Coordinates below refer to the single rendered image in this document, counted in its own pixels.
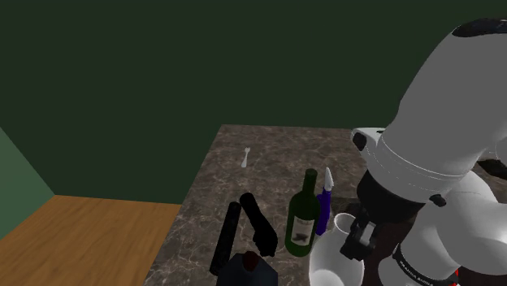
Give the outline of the dark bottle with red cap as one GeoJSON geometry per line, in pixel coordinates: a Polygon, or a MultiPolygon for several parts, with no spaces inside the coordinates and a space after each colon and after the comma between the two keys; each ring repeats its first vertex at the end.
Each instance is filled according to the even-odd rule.
{"type": "Polygon", "coordinates": [[[216,286],[279,286],[278,272],[252,251],[236,253],[219,272],[216,286]]]}

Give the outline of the green wine bottle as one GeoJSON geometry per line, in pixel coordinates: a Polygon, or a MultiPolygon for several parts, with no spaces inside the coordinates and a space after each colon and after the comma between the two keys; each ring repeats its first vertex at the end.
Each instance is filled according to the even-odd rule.
{"type": "Polygon", "coordinates": [[[320,203],[314,194],[317,176],[315,169],[306,169],[301,191],[291,198],[288,205],[284,244],[291,255],[299,258],[310,253],[319,222],[320,203]]]}

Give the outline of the purple handled knife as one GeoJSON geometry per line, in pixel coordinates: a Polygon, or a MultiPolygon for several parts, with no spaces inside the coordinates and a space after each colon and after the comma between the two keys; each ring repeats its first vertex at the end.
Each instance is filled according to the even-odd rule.
{"type": "Polygon", "coordinates": [[[320,204],[320,216],[315,234],[321,236],[327,230],[327,223],[331,213],[331,196],[334,187],[334,180],[329,167],[325,168],[323,190],[316,197],[320,204]]]}

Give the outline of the black knobbly tool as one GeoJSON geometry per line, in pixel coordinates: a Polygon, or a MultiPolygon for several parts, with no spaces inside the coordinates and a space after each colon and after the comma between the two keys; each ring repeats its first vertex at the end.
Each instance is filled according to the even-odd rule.
{"type": "Polygon", "coordinates": [[[266,217],[262,214],[252,193],[243,193],[240,204],[254,229],[253,242],[262,257],[274,257],[278,246],[278,236],[266,217]]]}

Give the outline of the white vase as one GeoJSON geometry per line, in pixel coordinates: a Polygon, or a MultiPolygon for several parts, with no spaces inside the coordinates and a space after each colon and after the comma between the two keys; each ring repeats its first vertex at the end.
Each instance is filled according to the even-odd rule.
{"type": "Polygon", "coordinates": [[[354,220],[351,214],[337,214],[332,228],[314,243],[310,252],[310,286],[362,286],[364,262],[349,259],[340,252],[354,220]]]}

